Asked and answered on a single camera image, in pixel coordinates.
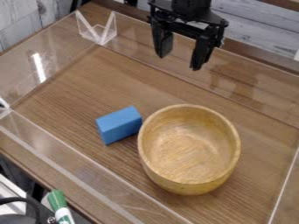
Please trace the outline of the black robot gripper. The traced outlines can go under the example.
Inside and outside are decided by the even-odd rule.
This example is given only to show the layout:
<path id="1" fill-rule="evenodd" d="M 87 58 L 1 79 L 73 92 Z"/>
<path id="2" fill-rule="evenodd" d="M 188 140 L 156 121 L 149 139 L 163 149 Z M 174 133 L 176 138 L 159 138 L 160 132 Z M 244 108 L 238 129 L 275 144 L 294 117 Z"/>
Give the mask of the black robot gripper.
<path id="1" fill-rule="evenodd" d="M 210 60 L 214 46 L 223 44 L 228 20 L 212 12 L 211 0 L 148 0 L 148 5 L 156 55 L 164 58 L 174 49 L 176 32 L 196 39 L 191 69 L 200 70 Z"/>

